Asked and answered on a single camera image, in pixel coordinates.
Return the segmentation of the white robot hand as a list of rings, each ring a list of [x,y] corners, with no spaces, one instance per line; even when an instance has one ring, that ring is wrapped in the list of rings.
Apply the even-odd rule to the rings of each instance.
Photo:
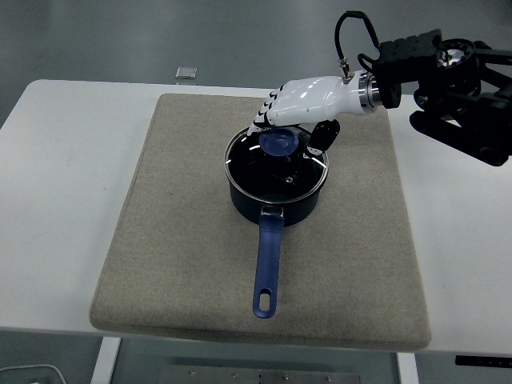
[[[333,121],[340,114],[363,116],[374,111],[362,99],[358,71],[348,82],[337,76],[291,80],[272,90],[262,104],[246,135],[278,127]]]

